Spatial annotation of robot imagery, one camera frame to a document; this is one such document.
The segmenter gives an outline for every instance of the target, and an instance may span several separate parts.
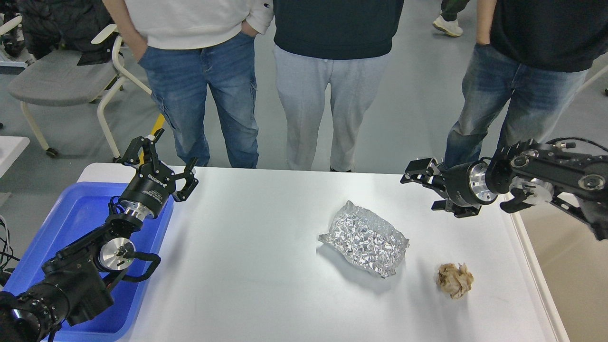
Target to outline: white sneaker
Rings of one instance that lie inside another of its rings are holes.
[[[446,21],[442,16],[438,16],[433,22],[433,26],[450,37],[460,37],[462,35],[462,29],[458,26],[458,19]]]

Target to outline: white table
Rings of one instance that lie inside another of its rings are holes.
[[[0,177],[26,149],[30,139],[24,136],[0,136]]]
[[[133,175],[92,164],[79,181]],[[196,176],[121,341],[568,341],[519,216],[497,204],[473,218],[432,212],[440,198],[400,175],[208,167]],[[410,239],[397,275],[373,277],[317,241],[347,200]],[[466,262],[475,277],[459,300],[435,285],[446,262]]]

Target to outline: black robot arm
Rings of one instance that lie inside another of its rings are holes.
[[[136,251],[129,238],[141,230],[146,218],[160,214],[170,196],[186,200],[198,184],[193,173],[195,160],[184,173],[175,175],[158,159],[155,143],[162,132],[131,141],[120,162],[135,166],[137,153],[143,149],[143,163],[121,196],[110,199],[109,215],[101,226],[45,262],[44,279],[24,293],[0,292],[0,342],[38,342],[47,336],[51,342],[64,320],[73,326],[112,306],[111,292],[120,281],[140,282],[152,275],[161,258]],[[176,191],[175,181],[181,178],[186,185]],[[134,259],[151,262],[144,274],[126,275]]]
[[[578,218],[596,239],[608,239],[608,155],[593,156],[566,151],[568,144],[520,142],[484,158],[442,170],[433,158],[410,162],[402,183],[415,182],[444,198],[432,209],[474,216],[497,194],[511,192],[513,199],[500,204],[509,213],[547,202]],[[561,198],[573,194],[578,206]]]

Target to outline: crumpled aluminum foil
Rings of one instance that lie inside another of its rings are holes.
[[[334,246],[353,265],[387,278],[395,275],[410,240],[380,216],[348,201],[319,241]]]

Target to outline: yellow pole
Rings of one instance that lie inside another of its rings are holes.
[[[154,132],[158,131],[158,129],[160,129],[164,123],[165,117],[162,114],[158,114],[156,122],[154,123],[154,127],[152,128],[152,132],[150,132],[150,134],[154,134]],[[143,152],[139,154],[139,163],[143,164]]]

